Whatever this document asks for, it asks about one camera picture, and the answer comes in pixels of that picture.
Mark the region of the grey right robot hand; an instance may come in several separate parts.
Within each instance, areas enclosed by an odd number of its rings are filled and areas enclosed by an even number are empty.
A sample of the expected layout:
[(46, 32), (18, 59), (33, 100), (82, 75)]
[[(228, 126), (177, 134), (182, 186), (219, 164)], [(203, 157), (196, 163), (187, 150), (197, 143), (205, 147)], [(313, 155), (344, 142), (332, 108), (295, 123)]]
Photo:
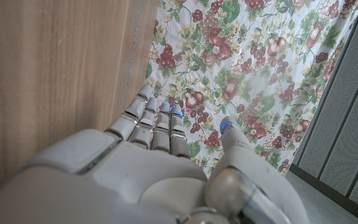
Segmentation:
[(179, 105), (145, 85), (105, 131), (84, 129), (34, 156), (0, 190), (0, 223), (308, 223), (291, 183), (220, 124), (210, 175), (190, 160)]

